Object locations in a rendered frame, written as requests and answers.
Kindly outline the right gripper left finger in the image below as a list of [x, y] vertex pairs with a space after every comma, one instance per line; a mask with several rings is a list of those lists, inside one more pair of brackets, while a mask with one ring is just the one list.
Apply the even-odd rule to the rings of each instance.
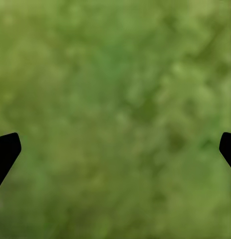
[[0, 136], [0, 185], [21, 152], [16, 132]]

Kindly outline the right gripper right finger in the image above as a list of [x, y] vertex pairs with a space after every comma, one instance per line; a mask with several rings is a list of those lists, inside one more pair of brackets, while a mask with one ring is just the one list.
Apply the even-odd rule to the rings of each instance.
[[220, 140], [219, 150], [231, 166], [231, 133], [223, 133]]

